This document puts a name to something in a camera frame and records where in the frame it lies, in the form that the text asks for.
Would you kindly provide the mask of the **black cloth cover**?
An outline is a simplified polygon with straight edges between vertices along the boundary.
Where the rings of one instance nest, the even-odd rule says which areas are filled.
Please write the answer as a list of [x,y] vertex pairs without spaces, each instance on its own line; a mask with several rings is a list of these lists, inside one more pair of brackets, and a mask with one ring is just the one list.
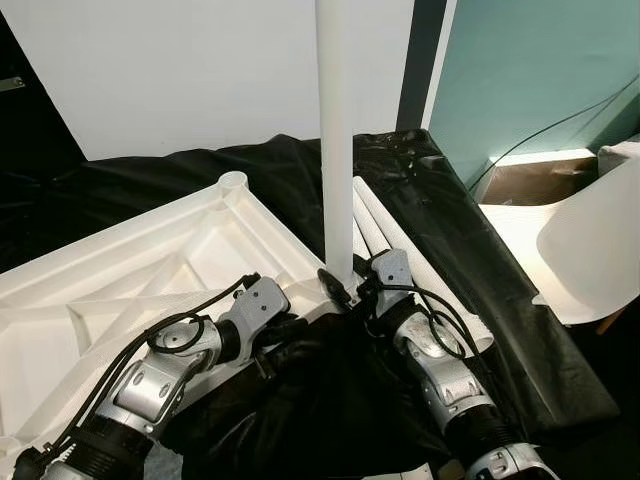
[[[163,157],[63,163],[31,143],[0,155],[0,273],[99,230],[243,172],[260,198],[312,251],[323,247],[320,145],[269,141]],[[355,172],[369,184],[466,308],[493,330],[485,385],[562,480],[623,480],[622,406],[547,307],[426,131],[358,134]],[[388,346],[356,321],[323,325],[276,369],[230,380],[180,413],[163,444],[180,480],[347,480],[451,454]]]

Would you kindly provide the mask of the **black vertical post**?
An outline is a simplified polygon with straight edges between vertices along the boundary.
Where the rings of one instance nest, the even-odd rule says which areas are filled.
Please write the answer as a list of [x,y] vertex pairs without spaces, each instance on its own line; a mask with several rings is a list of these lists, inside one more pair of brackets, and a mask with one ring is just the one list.
[[422,127],[448,0],[413,0],[396,131]]

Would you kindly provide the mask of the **white plastic chair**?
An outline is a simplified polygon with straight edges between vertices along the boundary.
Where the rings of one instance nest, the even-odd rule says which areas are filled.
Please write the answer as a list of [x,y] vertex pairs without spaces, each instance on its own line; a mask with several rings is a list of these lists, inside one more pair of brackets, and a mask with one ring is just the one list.
[[640,157],[556,204],[481,207],[559,323],[594,323],[639,296]]

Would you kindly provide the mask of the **white plastic table top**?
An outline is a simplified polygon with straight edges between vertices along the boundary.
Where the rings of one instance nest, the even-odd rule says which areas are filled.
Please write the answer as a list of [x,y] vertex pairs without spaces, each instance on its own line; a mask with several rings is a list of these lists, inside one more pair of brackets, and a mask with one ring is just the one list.
[[230,172],[192,195],[0,274],[0,480],[58,438],[120,349],[147,326],[257,273],[293,314],[332,310],[321,262]]

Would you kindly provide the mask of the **white plastic table leg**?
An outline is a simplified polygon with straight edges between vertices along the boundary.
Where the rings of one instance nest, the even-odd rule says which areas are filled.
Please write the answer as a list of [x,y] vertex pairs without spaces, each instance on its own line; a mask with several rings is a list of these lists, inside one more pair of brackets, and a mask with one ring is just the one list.
[[348,291],[353,269],[352,128],[347,102],[346,3],[315,0],[325,270]]
[[353,178],[353,192],[358,198],[355,206],[357,221],[367,219],[372,224],[378,225],[378,230],[383,234],[388,248],[403,250],[407,253],[410,275],[416,287],[439,294],[449,306],[454,307],[480,352],[492,347],[494,344],[492,332],[486,328],[479,316],[472,314],[463,306],[457,294],[454,294],[444,282],[442,275],[434,269],[434,266],[422,255],[416,244],[411,241],[407,230],[393,218],[383,201],[380,201],[380,198],[371,191],[369,184],[361,177],[355,177]]
[[379,225],[372,218],[369,209],[358,196],[353,197],[353,216],[355,216],[358,232],[360,232],[360,236],[366,244],[367,257],[369,259],[378,255],[378,253],[389,250],[390,244],[387,238],[385,238]]

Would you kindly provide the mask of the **grey cushion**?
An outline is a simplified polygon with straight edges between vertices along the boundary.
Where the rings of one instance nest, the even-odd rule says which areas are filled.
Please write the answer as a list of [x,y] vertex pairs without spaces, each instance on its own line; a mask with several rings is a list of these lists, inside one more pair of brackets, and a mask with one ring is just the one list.
[[602,146],[596,151],[596,168],[600,178],[605,177],[609,172],[618,166],[640,159],[640,142],[636,140],[626,140],[616,143],[616,145]]

